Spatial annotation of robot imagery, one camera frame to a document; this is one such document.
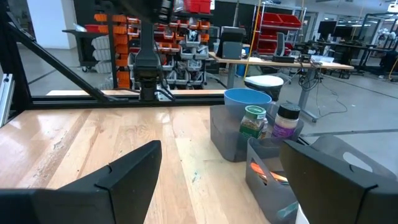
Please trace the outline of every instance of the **computer monitor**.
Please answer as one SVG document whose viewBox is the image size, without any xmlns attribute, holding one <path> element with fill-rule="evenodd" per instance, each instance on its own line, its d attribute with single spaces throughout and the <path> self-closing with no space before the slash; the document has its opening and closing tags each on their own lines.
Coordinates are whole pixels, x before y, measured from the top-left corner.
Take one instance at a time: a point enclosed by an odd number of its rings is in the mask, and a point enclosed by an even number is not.
<svg viewBox="0 0 398 224">
<path fill-rule="evenodd" d="M 318 33 L 321 34 L 321 39 L 327 40 L 328 35 L 335 32 L 336 21 L 322 21 L 319 24 Z"/>
<path fill-rule="evenodd" d="M 341 37 L 343 39 L 349 39 L 352 33 L 353 33 L 353 27 L 337 26 L 335 32 L 333 33 L 333 37 Z"/>
<path fill-rule="evenodd" d="M 218 46 L 217 57 L 223 58 L 223 43 L 228 42 L 239 42 L 243 41 L 243 37 L 246 35 L 246 30 L 237 27 L 221 27 L 221 38 Z"/>
</svg>

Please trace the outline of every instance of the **concrete floor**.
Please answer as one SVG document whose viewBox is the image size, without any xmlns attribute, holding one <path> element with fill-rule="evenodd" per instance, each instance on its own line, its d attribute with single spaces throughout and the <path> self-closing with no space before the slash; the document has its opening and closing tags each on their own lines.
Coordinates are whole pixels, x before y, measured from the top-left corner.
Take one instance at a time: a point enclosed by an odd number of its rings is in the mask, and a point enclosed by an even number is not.
<svg viewBox="0 0 398 224">
<path fill-rule="evenodd" d="M 78 68 L 76 49 L 49 52 L 93 86 L 101 86 L 109 77 L 108 74 L 83 73 Z M 79 90 L 78 86 L 29 50 L 21 48 L 20 53 L 28 82 L 31 82 L 32 95 L 45 95 L 51 90 Z M 260 72 L 251 67 L 250 74 L 259 75 Z M 226 83 L 226 76 L 220 75 L 220 78 Z M 305 127 L 302 136 L 314 142 L 324 133 L 334 134 L 398 175 L 398 163 L 395 162 L 398 161 L 398 143 L 394 137 L 398 133 L 398 85 L 378 80 L 375 76 L 351 76 L 349 80 L 325 77 L 323 84 L 338 94 L 348 111 L 323 117 L 317 123 L 303 116 Z M 244 87 L 241 78 L 235 78 L 235 87 Z M 214 80 L 208 80 L 205 88 L 223 89 Z M 300 93 L 298 78 L 295 77 L 291 85 L 282 88 L 279 103 L 287 100 L 298 102 Z M 306 109 L 313 114 L 318 115 L 317 98 L 322 114 L 345 110 L 336 102 L 337 97 L 331 91 L 319 85 L 308 98 Z"/>
</svg>

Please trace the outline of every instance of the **purple jar label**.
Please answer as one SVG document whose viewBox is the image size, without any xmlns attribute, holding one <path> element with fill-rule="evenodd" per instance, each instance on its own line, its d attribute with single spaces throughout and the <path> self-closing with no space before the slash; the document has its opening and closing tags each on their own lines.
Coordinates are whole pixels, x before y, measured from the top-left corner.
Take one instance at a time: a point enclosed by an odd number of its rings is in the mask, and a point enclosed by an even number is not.
<svg viewBox="0 0 398 224">
<path fill-rule="evenodd" d="M 272 131 L 272 137 L 279 138 L 279 137 L 290 137 L 293 135 L 295 128 L 284 128 L 275 124 L 274 130 Z"/>
</svg>

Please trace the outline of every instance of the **green jar lid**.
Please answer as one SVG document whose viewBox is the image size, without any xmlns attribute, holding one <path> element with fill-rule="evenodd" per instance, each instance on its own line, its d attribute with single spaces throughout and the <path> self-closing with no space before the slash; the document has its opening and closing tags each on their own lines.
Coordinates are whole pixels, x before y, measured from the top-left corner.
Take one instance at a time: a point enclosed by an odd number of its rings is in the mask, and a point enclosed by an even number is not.
<svg viewBox="0 0 398 224">
<path fill-rule="evenodd" d="M 244 109 L 246 110 L 245 116 L 249 119 L 264 119 L 267 114 L 267 111 L 259 106 L 247 106 Z"/>
</svg>

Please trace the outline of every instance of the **glass jar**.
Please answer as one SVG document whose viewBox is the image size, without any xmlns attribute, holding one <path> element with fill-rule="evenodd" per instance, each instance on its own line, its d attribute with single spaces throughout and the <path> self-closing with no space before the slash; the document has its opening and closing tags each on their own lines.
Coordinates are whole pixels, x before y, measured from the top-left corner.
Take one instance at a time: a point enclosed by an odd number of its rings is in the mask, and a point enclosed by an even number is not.
<svg viewBox="0 0 398 224">
<path fill-rule="evenodd" d="M 239 132 L 245 137 L 259 138 L 264 127 L 267 111 L 259 106 L 245 107 L 245 114 L 241 121 Z"/>
</svg>

